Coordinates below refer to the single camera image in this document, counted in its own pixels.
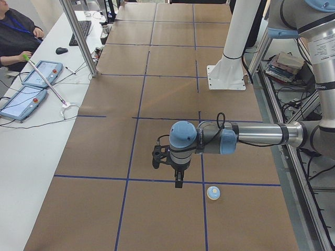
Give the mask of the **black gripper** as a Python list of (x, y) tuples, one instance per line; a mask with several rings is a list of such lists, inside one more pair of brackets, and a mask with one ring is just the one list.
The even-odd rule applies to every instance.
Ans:
[(185, 164), (178, 164), (175, 162), (172, 163), (172, 167), (175, 170), (175, 188), (183, 187), (183, 175), (184, 172), (189, 168), (190, 164), (190, 161)]

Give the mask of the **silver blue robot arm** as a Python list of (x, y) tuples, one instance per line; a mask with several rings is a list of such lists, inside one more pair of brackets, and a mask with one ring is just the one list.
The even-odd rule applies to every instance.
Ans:
[(183, 185), (192, 154), (231, 154), (238, 143), (305, 147), (334, 158), (334, 1), (271, 1), (267, 34), (273, 39), (307, 40), (322, 119), (291, 124), (205, 121), (198, 126), (176, 122), (166, 153), (177, 188)]

